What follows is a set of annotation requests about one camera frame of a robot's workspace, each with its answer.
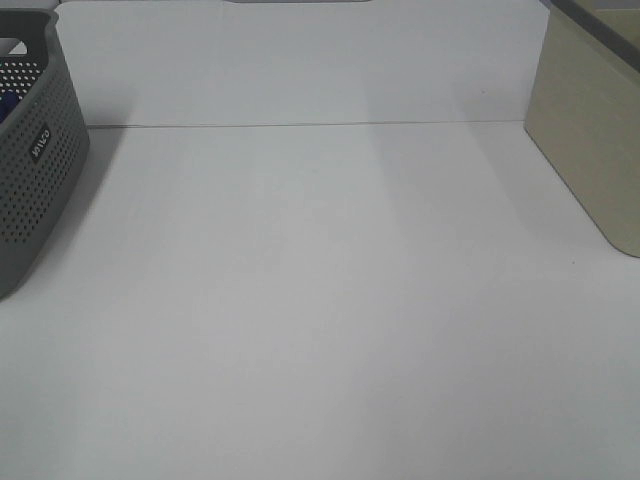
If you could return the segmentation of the blue microfibre towel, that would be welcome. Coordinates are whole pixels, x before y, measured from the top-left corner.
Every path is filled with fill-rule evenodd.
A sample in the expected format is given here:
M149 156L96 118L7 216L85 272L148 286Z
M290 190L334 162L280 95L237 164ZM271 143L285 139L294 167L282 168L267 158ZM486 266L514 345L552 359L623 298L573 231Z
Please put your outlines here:
M0 122L3 123L20 103L19 95L14 91L5 91L0 99Z

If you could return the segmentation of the grey perforated plastic basket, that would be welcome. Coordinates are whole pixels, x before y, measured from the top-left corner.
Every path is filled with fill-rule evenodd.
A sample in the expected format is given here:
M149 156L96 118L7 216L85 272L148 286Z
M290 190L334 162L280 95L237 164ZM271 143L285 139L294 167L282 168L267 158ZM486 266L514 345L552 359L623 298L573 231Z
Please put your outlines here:
M20 103L1 123L1 295L23 282L86 162L90 139L55 12L4 9L1 35L24 44L1 59L1 94Z

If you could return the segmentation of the beige storage box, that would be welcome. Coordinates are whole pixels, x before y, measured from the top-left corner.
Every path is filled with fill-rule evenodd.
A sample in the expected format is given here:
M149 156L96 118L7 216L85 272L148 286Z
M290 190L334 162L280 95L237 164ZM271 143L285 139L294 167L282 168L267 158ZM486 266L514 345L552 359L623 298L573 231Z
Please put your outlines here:
M551 2L524 129L604 238L638 256L638 2Z

